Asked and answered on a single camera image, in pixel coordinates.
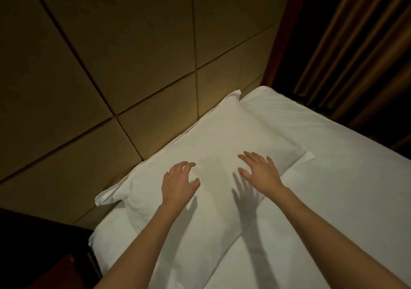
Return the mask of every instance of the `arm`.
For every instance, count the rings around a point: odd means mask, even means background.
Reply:
[[[145,289],[174,220],[194,196],[200,181],[188,182],[193,162],[181,162],[164,174],[163,202],[156,213],[118,258],[95,289]]]
[[[252,172],[239,168],[240,175],[277,204],[331,288],[409,288],[286,188],[270,157],[244,152],[239,158]]]

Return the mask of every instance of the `white bed sheet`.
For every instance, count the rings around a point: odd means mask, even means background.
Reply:
[[[376,142],[259,87],[241,100],[281,126],[316,159],[282,177],[310,208],[411,285],[411,161]],[[103,274],[137,233],[124,204],[90,237]],[[298,235],[268,199],[220,262],[206,289],[328,288]]]

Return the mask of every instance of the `white pillow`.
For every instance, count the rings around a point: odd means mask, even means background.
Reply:
[[[312,154],[238,103],[239,91],[227,97],[184,134],[147,161],[136,166],[120,183],[100,193],[97,205],[123,200],[130,223],[140,232],[162,203],[163,175],[181,161],[196,162],[189,179],[201,186],[173,224],[160,254],[152,288],[203,288],[218,263],[250,221],[263,196],[254,189],[239,188],[237,167],[249,167],[237,157],[243,151],[270,156],[280,175]],[[233,191],[252,203],[237,207]]]

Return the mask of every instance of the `curtain fold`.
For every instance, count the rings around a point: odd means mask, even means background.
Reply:
[[[411,157],[411,0],[341,0],[293,91]]]

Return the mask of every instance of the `beige upholstered wall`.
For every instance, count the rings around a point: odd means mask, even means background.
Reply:
[[[262,79],[286,0],[2,0],[0,207],[94,228],[94,197]]]

